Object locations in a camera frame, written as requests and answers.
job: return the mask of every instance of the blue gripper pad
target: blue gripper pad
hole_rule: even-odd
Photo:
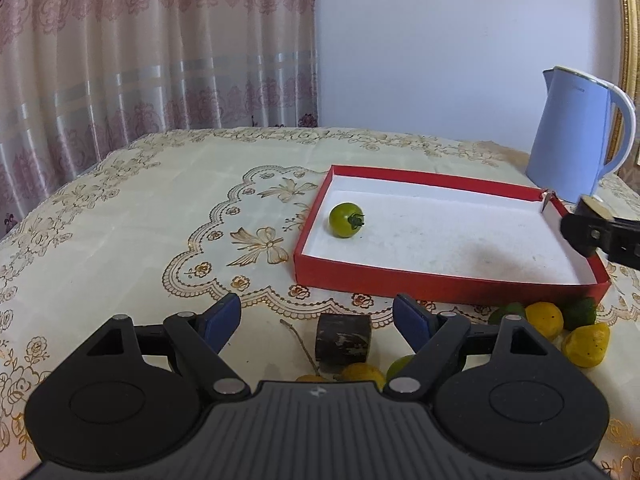
[[[438,317],[427,312],[413,298],[398,294],[393,304],[394,325],[415,353],[427,344],[439,328]]]
[[[242,306],[237,294],[229,293],[198,316],[196,330],[216,354],[240,325]]]

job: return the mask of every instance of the table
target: table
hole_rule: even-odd
[[[369,314],[369,361],[386,370],[410,353],[390,325],[390,299],[294,282],[292,250],[324,172],[352,164],[531,185],[526,161],[492,142],[339,128],[177,130],[111,153],[0,242],[0,478],[20,478],[38,461],[22,417],[34,387],[119,312],[153,324],[236,292],[242,323],[222,357],[251,386],[312,372],[283,316],[313,348],[321,312]],[[640,218],[640,198],[618,177],[598,195],[617,216]],[[626,480],[640,476],[640,274],[607,269],[613,285],[598,318],[611,343],[586,374],[611,409],[596,462]],[[491,311],[425,307],[478,322]]]

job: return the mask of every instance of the tomato stem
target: tomato stem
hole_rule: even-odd
[[[364,225],[364,215],[360,213],[353,213],[347,216],[347,222],[354,231]]]

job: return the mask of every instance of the yellow citrus fruit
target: yellow citrus fruit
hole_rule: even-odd
[[[553,341],[561,334],[564,319],[560,309],[553,303],[539,301],[530,304],[524,312],[527,315],[527,321],[549,341]]]
[[[398,374],[400,370],[402,370],[405,366],[409,364],[409,361],[415,357],[414,354],[405,355],[399,359],[396,359],[391,363],[389,370],[386,371],[386,380],[390,381],[392,377]]]
[[[579,326],[562,342],[562,353],[581,368],[597,366],[607,352],[609,337],[610,330],[606,323]]]
[[[296,379],[297,383],[328,383],[329,381],[319,375],[300,375]]]
[[[367,363],[353,363],[340,374],[342,381],[374,381],[379,390],[385,387],[385,377],[375,366]]]

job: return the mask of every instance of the patterned curtain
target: patterned curtain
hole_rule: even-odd
[[[142,135],[315,126],[313,6],[0,0],[0,237]]]

